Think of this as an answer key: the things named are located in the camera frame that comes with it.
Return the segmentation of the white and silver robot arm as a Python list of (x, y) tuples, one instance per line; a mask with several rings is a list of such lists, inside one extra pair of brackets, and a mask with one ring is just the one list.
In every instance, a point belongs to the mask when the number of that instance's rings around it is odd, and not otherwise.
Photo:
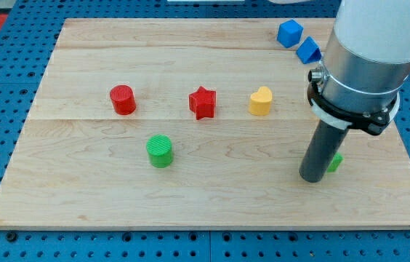
[(326, 126), (379, 135), (410, 74), (410, 0), (343, 0), (308, 100)]

